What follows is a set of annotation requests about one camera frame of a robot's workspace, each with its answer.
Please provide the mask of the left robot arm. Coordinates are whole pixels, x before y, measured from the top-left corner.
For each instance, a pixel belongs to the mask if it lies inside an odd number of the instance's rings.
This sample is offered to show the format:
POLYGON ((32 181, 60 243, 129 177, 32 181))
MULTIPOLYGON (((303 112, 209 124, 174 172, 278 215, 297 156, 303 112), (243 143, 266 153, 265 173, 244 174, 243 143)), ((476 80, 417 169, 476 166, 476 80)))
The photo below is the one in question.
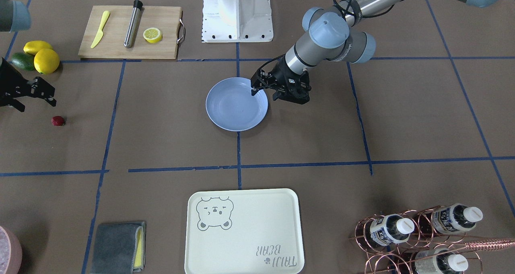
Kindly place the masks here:
MULTIPOLYGON (((273 100, 303 105, 311 91, 309 71, 322 61, 364 63, 376 50, 375 38, 355 30, 363 19, 388 13, 405 0, 340 0, 329 8, 313 7, 302 19, 304 34, 285 54, 276 58, 270 72, 260 67, 250 80, 251 94, 274 90, 273 100)), ((457 0, 483 8, 498 0, 457 0)))

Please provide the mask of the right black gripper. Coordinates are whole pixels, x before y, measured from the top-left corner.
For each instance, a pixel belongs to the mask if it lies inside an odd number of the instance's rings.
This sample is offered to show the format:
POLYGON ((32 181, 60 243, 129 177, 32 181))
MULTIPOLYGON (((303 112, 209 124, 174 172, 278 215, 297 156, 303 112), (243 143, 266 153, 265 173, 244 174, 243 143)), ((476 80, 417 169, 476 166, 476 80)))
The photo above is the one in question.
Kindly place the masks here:
POLYGON ((13 107, 20 112, 25 111, 25 105, 17 100, 18 97, 30 96, 46 101, 55 107, 55 88, 41 77, 29 81, 5 59, 2 58, 0 68, 0 105, 13 107))

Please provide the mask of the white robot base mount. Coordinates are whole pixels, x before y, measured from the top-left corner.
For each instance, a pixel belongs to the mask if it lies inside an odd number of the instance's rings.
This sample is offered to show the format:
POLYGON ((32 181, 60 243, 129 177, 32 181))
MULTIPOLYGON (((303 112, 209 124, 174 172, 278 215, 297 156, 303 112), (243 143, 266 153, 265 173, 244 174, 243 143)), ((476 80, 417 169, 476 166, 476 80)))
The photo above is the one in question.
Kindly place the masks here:
POLYGON ((203 0, 203 43, 259 43, 274 39, 270 0, 203 0))

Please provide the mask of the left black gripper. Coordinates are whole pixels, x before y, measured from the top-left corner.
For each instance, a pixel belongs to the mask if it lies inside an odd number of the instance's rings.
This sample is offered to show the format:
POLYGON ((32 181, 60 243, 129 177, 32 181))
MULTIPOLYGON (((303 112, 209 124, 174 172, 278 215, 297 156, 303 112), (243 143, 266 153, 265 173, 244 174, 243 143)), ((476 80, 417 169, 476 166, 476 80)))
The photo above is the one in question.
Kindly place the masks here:
POLYGON ((273 89, 272 100, 283 100, 304 105, 310 101, 311 91, 309 72, 301 74, 291 71, 284 59, 280 59, 269 74, 254 74, 251 81, 251 95, 255 96, 260 90, 273 89))

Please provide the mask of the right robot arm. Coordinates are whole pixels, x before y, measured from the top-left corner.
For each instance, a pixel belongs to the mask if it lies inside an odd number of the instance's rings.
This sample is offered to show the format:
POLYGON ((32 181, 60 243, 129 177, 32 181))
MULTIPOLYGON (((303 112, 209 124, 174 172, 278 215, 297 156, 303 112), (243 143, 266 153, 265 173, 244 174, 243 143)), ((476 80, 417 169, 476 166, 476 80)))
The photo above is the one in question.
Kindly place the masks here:
MULTIPOLYGON (((2 32, 18 32, 31 27, 31 14, 27 6, 20 1, 0 0, 0 24, 2 32)), ((20 112, 25 105, 19 97, 39 98, 55 107, 55 88, 41 77, 27 80, 4 57, 0 67, 0 105, 13 107, 20 112)))

